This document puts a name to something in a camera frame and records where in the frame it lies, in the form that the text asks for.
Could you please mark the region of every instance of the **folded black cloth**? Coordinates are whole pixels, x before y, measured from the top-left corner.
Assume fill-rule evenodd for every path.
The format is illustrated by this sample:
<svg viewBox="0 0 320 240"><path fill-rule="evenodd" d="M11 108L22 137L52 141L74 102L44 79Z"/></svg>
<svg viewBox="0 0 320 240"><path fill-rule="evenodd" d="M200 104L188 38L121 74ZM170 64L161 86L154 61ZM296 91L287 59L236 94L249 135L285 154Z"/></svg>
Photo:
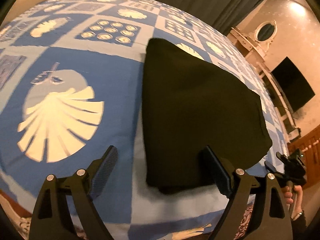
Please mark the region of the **folded black cloth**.
<svg viewBox="0 0 320 240"><path fill-rule="evenodd" d="M147 184L170 193L210 185L205 146L246 170L272 146L260 96L164 39L147 46L142 88Z"/></svg>

